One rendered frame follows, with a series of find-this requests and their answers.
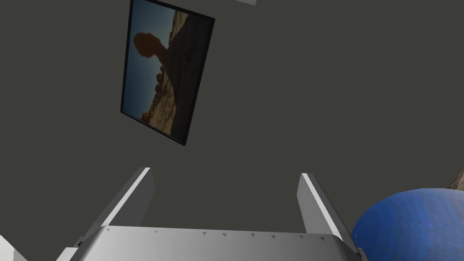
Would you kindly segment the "blue round object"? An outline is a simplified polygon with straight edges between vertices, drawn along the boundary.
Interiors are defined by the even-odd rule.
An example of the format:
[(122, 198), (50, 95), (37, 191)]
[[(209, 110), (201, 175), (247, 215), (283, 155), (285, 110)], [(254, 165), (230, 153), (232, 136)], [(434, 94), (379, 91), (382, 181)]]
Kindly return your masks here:
[(360, 217), (352, 237), (369, 261), (464, 261), (464, 191), (390, 195)]

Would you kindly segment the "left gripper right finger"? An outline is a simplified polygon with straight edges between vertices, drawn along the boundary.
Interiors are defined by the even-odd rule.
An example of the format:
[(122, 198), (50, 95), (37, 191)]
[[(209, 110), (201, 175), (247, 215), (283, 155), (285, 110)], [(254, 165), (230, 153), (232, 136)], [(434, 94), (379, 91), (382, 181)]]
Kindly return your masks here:
[(297, 199), (308, 234), (336, 236), (357, 256), (363, 257), (363, 250), (354, 243), (350, 232), (313, 174), (300, 175)]

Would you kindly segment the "black framed desert rock picture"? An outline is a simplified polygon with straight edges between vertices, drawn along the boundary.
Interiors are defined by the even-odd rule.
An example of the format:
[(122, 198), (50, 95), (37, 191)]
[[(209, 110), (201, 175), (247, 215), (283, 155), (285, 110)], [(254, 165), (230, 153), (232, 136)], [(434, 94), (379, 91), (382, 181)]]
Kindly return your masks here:
[(130, 0), (120, 111), (186, 145), (215, 19)]

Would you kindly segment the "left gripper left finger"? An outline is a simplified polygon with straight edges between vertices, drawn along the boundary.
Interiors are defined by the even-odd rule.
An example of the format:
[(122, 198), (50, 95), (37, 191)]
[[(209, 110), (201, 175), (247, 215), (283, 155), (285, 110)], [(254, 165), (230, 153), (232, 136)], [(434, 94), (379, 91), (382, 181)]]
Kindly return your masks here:
[(155, 184), (151, 168), (136, 170), (96, 218), (86, 234), (79, 239), (77, 245), (80, 246), (102, 226), (140, 227), (154, 192)]

